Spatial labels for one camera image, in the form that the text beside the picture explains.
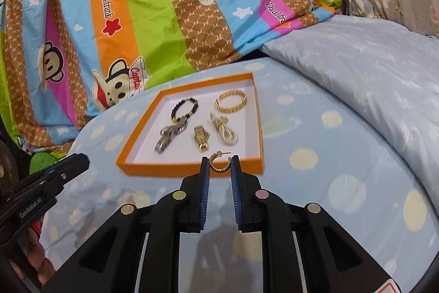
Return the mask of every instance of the human hand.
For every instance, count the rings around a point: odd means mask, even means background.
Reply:
[[[38,280],[44,285],[54,274],[55,269],[52,263],[46,258],[43,246],[38,242],[38,236],[33,229],[26,231],[26,237],[29,241],[29,250],[26,255],[30,265],[37,271]],[[9,261],[17,275],[24,279],[23,271],[14,262]]]

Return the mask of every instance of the light blue bed sheet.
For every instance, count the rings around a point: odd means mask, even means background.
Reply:
[[[156,203],[181,178],[128,177],[115,165],[125,141],[161,89],[251,71],[262,120],[263,188],[286,202],[320,203],[409,290],[439,249],[434,211],[405,162],[357,114],[299,73],[269,58],[220,66],[148,90],[93,119],[70,153],[90,169],[68,183],[46,215],[41,242],[55,268],[121,205]],[[211,180],[201,235],[181,235],[181,293],[262,293],[259,234],[234,222],[230,179]]]

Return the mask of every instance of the colorful blanket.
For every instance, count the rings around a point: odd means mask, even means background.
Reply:
[[[341,0],[2,0],[0,112],[25,149],[66,152],[91,117],[329,18]]]

